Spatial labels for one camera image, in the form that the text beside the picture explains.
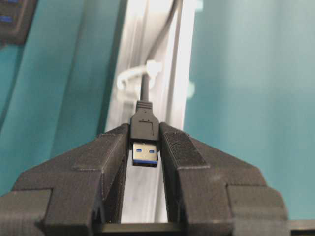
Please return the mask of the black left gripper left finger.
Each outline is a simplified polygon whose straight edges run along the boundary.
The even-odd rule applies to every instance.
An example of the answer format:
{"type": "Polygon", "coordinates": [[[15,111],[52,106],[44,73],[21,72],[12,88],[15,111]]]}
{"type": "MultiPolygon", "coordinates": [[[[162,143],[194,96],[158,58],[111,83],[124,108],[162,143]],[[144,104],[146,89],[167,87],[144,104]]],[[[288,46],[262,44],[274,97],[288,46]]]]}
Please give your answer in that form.
{"type": "Polygon", "coordinates": [[[91,236],[120,223],[129,126],[24,171],[0,198],[3,236],[91,236]]]}

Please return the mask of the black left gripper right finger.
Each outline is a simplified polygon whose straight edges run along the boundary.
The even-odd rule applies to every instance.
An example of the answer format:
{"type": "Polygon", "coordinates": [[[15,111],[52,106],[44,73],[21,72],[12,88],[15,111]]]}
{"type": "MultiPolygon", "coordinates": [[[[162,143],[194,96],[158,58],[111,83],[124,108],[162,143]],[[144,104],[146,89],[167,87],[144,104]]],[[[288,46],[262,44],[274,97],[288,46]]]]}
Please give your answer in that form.
{"type": "Polygon", "coordinates": [[[261,171],[161,123],[167,217],[189,236],[288,236],[281,194],[261,171]]]}

